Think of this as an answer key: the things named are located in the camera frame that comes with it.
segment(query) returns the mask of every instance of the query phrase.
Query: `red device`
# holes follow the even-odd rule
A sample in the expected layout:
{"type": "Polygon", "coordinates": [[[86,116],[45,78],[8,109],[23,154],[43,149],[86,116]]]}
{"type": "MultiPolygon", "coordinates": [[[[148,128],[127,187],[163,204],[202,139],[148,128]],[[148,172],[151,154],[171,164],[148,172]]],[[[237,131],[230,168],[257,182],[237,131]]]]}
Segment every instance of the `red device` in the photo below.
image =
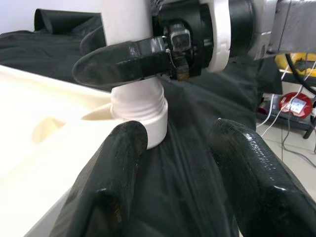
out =
{"type": "Polygon", "coordinates": [[[305,94],[300,93],[290,104],[291,99],[296,95],[296,92],[288,93],[284,95],[279,102],[279,109],[281,110],[287,105],[282,111],[288,113],[291,107],[291,113],[294,116],[302,119],[307,118],[313,110],[312,100],[305,94]]]}

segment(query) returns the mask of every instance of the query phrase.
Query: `black fabric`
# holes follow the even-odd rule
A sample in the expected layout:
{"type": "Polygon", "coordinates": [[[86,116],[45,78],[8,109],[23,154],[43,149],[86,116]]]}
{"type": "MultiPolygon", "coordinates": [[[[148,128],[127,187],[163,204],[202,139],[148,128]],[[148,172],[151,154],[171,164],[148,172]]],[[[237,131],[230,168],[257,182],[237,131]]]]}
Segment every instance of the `black fabric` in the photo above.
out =
{"type": "MultiPolygon", "coordinates": [[[[97,16],[63,34],[51,34],[45,24],[32,33],[3,34],[0,64],[75,83],[74,63],[94,44],[104,46],[100,26],[97,16]]],[[[128,236],[238,236],[208,134],[219,117],[255,129],[259,67],[238,58],[223,72],[203,71],[189,82],[161,78],[169,103],[168,133],[139,165],[128,236]]]]}
{"type": "Polygon", "coordinates": [[[316,203],[260,135],[219,119],[209,143],[244,237],[316,236],[316,203]]]}
{"type": "Polygon", "coordinates": [[[35,11],[35,31],[46,29],[51,34],[67,34],[99,13],[72,12],[37,9],[35,11]]]}
{"type": "Polygon", "coordinates": [[[281,75],[274,57],[261,60],[257,82],[260,92],[283,94],[281,75]]]}
{"type": "Polygon", "coordinates": [[[0,35],[0,64],[76,83],[72,67],[83,56],[80,52],[82,39],[102,24],[100,14],[76,15],[38,9],[35,32],[17,31],[0,35]],[[64,33],[51,34],[50,31],[64,33]]]}

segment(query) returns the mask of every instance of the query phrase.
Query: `robotic arm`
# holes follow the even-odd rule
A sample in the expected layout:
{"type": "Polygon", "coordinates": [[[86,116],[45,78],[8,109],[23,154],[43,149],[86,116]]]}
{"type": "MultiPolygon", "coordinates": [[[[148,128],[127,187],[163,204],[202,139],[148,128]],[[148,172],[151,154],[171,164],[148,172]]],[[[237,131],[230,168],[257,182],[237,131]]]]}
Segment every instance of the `robotic arm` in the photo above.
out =
{"type": "Polygon", "coordinates": [[[315,0],[171,2],[152,1],[158,9],[154,17],[155,35],[164,29],[171,53],[185,53],[192,76],[199,74],[200,68],[221,71],[230,56],[248,55],[256,60],[282,53],[316,51],[315,34],[309,30],[309,25],[316,23],[315,0]],[[192,20],[190,16],[194,14],[196,18],[192,20]],[[182,24],[182,29],[175,28],[177,24],[182,24]],[[181,50],[177,43],[186,45],[181,50]]]}
{"type": "MultiPolygon", "coordinates": [[[[102,74],[122,82],[159,73],[187,80],[223,70],[232,56],[316,52],[316,0],[151,0],[151,9],[154,38],[105,47],[85,65],[102,54],[102,74]]],[[[81,69],[79,61],[74,75],[85,84],[81,69]]]]}

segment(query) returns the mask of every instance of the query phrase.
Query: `white bottle cap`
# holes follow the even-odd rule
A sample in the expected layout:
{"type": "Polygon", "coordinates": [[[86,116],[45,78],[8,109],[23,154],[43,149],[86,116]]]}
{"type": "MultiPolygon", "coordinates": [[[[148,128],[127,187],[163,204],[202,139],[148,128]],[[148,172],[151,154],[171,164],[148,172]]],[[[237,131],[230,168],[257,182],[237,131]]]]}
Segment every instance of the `white bottle cap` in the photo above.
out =
{"type": "Polygon", "coordinates": [[[148,135],[148,149],[157,146],[167,134],[168,103],[157,78],[116,87],[111,93],[111,113],[123,121],[139,121],[148,135]]]}

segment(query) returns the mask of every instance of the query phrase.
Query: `white cable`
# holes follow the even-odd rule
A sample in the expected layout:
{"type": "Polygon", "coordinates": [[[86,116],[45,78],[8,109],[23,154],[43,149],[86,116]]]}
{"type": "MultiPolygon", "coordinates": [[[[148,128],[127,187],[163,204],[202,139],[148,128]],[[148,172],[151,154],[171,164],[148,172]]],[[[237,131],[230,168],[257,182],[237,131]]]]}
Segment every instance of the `white cable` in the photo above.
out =
{"type": "MultiPolygon", "coordinates": [[[[313,65],[313,67],[312,67],[310,73],[305,77],[304,80],[307,80],[307,79],[311,76],[311,74],[312,74],[312,72],[313,72],[313,70],[314,70],[315,67],[316,67],[316,61],[314,62],[314,65],[313,65]]],[[[300,89],[298,90],[297,94],[296,94],[294,97],[292,97],[292,99],[291,99],[288,103],[286,103],[286,105],[284,105],[284,106],[281,108],[281,110],[280,110],[279,113],[277,114],[277,116],[276,116],[275,120],[273,121],[273,123],[270,125],[270,127],[267,128],[267,130],[261,135],[261,137],[263,137],[264,135],[266,135],[266,133],[269,131],[269,129],[272,128],[272,126],[275,124],[275,122],[277,121],[278,117],[280,116],[280,114],[281,114],[281,112],[284,110],[284,108],[285,108],[288,104],[292,105],[293,100],[301,93],[302,89],[303,89],[303,86],[301,86],[300,89]]]]}
{"type": "Polygon", "coordinates": [[[275,98],[275,95],[273,94],[272,97],[271,97],[271,103],[270,103],[269,114],[268,114],[266,120],[264,120],[261,124],[259,124],[259,125],[257,126],[257,128],[261,127],[262,125],[265,125],[266,122],[267,122],[267,121],[269,120],[269,118],[271,117],[274,98],[275,98]]]}
{"type": "MultiPolygon", "coordinates": [[[[287,65],[287,67],[286,67],[286,69],[285,69],[285,71],[284,71],[284,73],[283,73],[283,75],[282,75],[282,77],[281,77],[281,81],[283,81],[283,79],[284,79],[286,73],[288,72],[288,69],[289,69],[289,68],[290,68],[290,66],[287,65]]],[[[261,127],[262,125],[265,125],[266,122],[269,121],[269,119],[270,119],[270,117],[271,117],[271,114],[272,114],[273,100],[274,100],[274,98],[275,98],[275,94],[273,94],[272,97],[271,97],[270,109],[269,109],[269,113],[268,113],[268,116],[267,116],[266,120],[264,120],[261,124],[259,124],[259,125],[257,126],[257,128],[261,127]]]]}

